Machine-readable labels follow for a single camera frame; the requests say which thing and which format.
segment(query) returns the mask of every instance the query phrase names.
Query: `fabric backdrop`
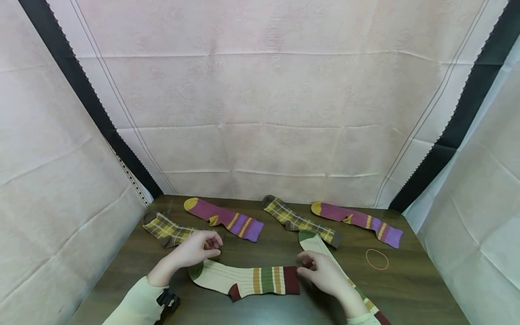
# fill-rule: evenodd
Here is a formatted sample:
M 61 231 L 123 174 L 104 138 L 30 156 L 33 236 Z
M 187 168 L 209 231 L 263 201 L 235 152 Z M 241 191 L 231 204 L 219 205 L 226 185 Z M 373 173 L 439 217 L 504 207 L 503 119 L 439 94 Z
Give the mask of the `fabric backdrop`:
M 432 183 L 406 214 L 474 325 L 520 319 L 520 41 L 512 54 L 446 181 Z
M 164 192 L 387 207 L 507 1 L 49 3 Z
M 16 0 L 0 49 L 0 324 L 66 324 L 146 206 Z

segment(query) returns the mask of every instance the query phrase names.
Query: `sock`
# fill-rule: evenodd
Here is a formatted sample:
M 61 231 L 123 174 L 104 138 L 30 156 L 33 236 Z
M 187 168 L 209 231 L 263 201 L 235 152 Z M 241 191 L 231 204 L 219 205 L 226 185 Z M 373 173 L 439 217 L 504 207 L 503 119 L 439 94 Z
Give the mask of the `sock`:
M 365 306 L 367 307 L 368 311 L 377 318 L 381 325 L 391 325 L 390 322 L 383 315 L 383 313 L 381 313 L 381 311 L 361 292 L 361 290 L 347 276 L 347 274 L 341 268 L 341 265 L 336 261 L 334 256 L 332 256 L 332 253 L 329 251 L 327 246 L 324 244 L 324 242 L 317 234 L 311 231 L 302 230 L 298 233 L 298 240 L 300 241 L 300 246 L 303 248 L 304 251 L 313 251 L 330 257 L 332 261 L 336 263 L 336 265 L 340 268 L 345 278 L 347 278 L 348 283 L 359 293 L 359 295 L 365 302 Z
M 375 235 L 380 241 L 393 248 L 399 248 L 402 230 L 396 229 L 368 214 L 323 202 L 314 202 L 310 209 L 314 214 L 323 218 L 338 222 L 343 221 L 346 224 L 364 229 L 371 229 L 375 231 Z
M 186 240 L 193 232 L 208 230 L 199 229 L 192 227 L 180 226 L 159 212 L 149 211 L 143 218 L 143 228 L 147 232 L 157 238 L 164 248 L 172 248 L 180 245 Z M 221 238 L 224 238 L 223 233 L 219 233 Z
M 311 230 L 320 235 L 324 241 L 337 248 L 340 245 L 341 235 L 334 230 L 313 223 L 292 211 L 282 200 L 272 195 L 264 197 L 262 202 L 264 211 L 276 218 L 281 224 L 285 225 L 286 230 Z
M 300 294 L 296 266 L 237 268 L 206 259 L 188 273 L 197 285 L 228 294 L 233 302 L 252 294 Z
M 199 198 L 184 202 L 184 210 L 210 223 L 210 226 L 224 225 L 227 230 L 240 238 L 256 242 L 264 224 L 246 215 L 212 205 Z

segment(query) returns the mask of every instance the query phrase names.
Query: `orange rubber band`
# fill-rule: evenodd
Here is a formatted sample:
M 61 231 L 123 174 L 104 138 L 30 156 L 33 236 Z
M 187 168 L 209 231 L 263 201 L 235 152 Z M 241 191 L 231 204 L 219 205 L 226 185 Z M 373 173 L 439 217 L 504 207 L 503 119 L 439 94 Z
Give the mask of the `orange rubber band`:
M 373 266 L 372 263 L 370 263 L 370 261 L 368 260 L 368 252 L 369 252 L 369 251 L 374 251 L 374 252 L 377 252 L 377 253 L 383 255 L 383 257 L 386 259 L 386 266 L 385 266 L 384 268 L 378 268 L 378 267 Z M 385 254 L 381 253 L 381 252 L 378 251 L 378 250 L 373 250 L 373 249 L 371 249 L 371 248 L 370 248 L 369 250 L 367 250 L 367 252 L 365 253 L 365 258 L 367 259 L 367 262 L 368 262 L 368 264 L 369 264 L 371 267 L 373 267 L 373 268 L 375 268 L 376 270 L 379 270 L 379 271 L 383 271 L 383 270 L 388 269 L 388 266 L 390 265 L 390 262 L 388 261 L 388 257 L 386 257 Z

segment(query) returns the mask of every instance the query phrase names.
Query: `sleeve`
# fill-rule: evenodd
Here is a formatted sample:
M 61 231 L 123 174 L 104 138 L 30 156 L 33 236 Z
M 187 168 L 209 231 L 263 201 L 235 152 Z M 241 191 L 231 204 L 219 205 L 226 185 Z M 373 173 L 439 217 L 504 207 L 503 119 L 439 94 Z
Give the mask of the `sleeve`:
M 356 318 L 347 319 L 347 325 L 381 325 L 378 319 L 371 313 Z
M 157 298 L 167 287 L 154 287 L 142 277 L 128 291 L 119 306 L 103 322 L 103 325 L 153 325 L 161 318 L 164 306 L 159 306 Z

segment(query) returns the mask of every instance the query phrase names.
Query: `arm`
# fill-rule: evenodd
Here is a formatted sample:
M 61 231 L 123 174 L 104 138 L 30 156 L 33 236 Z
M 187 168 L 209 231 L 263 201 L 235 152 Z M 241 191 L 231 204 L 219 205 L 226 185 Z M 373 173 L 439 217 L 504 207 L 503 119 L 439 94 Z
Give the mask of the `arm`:
M 214 231 L 196 231 L 191 234 L 128 291 L 103 325 L 153 325 L 161 318 L 164 309 L 156 299 L 168 287 L 173 274 L 182 267 L 220 255 L 220 246 L 222 239 Z
M 348 282 L 338 266 L 320 253 L 305 251 L 298 255 L 305 267 L 298 268 L 298 274 L 334 296 L 343 307 L 347 324 L 379 325 L 374 315 L 369 313 L 359 293 Z

